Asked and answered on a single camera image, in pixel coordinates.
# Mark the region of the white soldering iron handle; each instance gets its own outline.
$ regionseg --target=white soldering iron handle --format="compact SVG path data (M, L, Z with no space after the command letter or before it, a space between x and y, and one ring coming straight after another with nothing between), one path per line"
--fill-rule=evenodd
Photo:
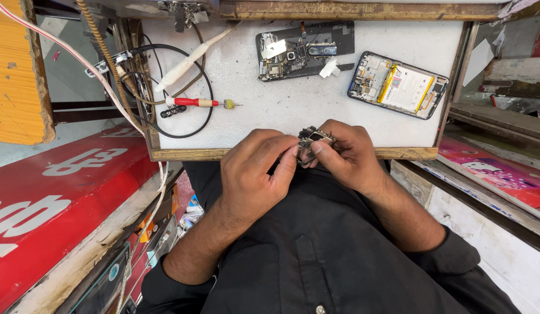
M217 42L219 39L224 37L227 33L229 33L233 28L235 28L237 25L230 25L228 26L225 31L223 31L218 36L204 42L200 46L198 46L190 56L184 58L181 62L179 62L173 69L171 69L169 72L167 72L166 75L163 76L162 80L159 82L159 85L155 87L156 92L161 92L163 89L168 87L169 85L175 83L185 72L187 72L194 62L198 60L205 52L208 50L208 48L215 42Z

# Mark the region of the sleeve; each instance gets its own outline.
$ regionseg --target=sleeve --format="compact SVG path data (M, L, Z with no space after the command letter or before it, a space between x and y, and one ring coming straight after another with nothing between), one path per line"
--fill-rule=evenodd
M216 283L212 277L207 282L191 286L170 278L163 270L163 255L157 265L144 276L142 301L138 314L194 314L200 313L210 290Z
M476 248L443 227L447 235L440 246L406 255L470 313L520 314L507 294L478 266Z

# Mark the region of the fingernail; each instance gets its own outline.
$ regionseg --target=fingernail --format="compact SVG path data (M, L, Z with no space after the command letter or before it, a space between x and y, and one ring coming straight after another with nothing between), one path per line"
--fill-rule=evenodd
M322 150L322 143L320 141L315 141L311 144L311 149L313 153L318 154Z

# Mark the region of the hand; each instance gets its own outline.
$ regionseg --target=hand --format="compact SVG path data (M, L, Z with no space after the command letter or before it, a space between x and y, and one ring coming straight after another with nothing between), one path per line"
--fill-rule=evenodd
M222 158L223 193L217 205L226 218L249 226L286 195L294 177L298 138L276 130L253 130ZM268 169L280 157L272 176Z
M364 127L329 119L319 129L335 137L336 142L333 148L321 141L311 143L316 159L308 167L314 168L320 162L340 183L366 196L384 186L387 176L378 164ZM306 152L301 159L307 159Z

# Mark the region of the black shirt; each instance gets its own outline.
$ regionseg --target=black shirt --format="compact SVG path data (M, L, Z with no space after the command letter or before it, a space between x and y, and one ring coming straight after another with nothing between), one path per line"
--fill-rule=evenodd
M185 168L209 208L221 194L219 164ZM299 168L286 198L228 247L217 282L176 282L161 260L138 312L519 313L477 266L476 249L445 229L434 250L404 253L363 196L324 168Z

